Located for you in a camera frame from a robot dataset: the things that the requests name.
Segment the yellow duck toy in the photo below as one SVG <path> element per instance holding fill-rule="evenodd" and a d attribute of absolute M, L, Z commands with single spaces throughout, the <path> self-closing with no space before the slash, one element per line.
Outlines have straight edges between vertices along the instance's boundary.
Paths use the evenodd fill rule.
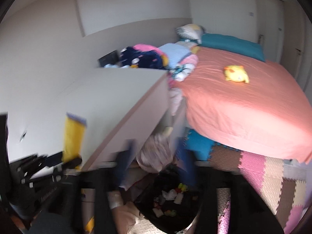
<path fill-rule="evenodd" d="M 249 77 L 243 66 L 230 65 L 224 68 L 225 80 L 249 83 Z"/>

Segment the yellow packet with purple edge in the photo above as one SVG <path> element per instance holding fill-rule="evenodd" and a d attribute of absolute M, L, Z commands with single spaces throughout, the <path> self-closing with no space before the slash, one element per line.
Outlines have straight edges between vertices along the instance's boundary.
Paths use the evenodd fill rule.
<path fill-rule="evenodd" d="M 86 119 L 66 113 L 63 162 L 80 156 L 81 144 L 87 127 Z"/>

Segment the door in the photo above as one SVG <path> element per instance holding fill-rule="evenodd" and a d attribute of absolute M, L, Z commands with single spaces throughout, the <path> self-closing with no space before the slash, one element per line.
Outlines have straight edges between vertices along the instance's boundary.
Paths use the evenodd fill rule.
<path fill-rule="evenodd" d="M 297 0 L 285 1 L 285 39 L 281 64 L 297 80 L 305 45 L 305 13 Z"/>
<path fill-rule="evenodd" d="M 267 60 L 280 63 L 284 41 L 284 2 L 256 0 L 258 43 Z"/>

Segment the pink bedsheet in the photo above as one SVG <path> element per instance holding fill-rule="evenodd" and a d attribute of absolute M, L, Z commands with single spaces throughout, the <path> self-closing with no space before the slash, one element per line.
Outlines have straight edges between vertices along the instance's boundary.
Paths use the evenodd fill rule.
<path fill-rule="evenodd" d="M 201 48 L 195 71 L 176 83 L 187 99 L 187 119 L 201 135 L 244 151 L 308 162 L 312 107 L 279 64 Z M 226 81 L 223 68 L 243 65 L 250 84 Z"/>

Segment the teal pillow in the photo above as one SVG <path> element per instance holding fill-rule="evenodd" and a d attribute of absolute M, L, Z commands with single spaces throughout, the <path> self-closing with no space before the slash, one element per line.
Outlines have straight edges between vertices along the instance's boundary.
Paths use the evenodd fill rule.
<path fill-rule="evenodd" d="M 185 138 L 185 148 L 194 151 L 197 160 L 207 161 L 215 141 L 208 139 L 191 129 Z"/>
<path fill-rule="evenodd" d="M 200 46 L 242 54 L 263 62 L 266 61 L 262 47 L 259 44 L 233 36 L 206 33 L 202 36 Z"/>

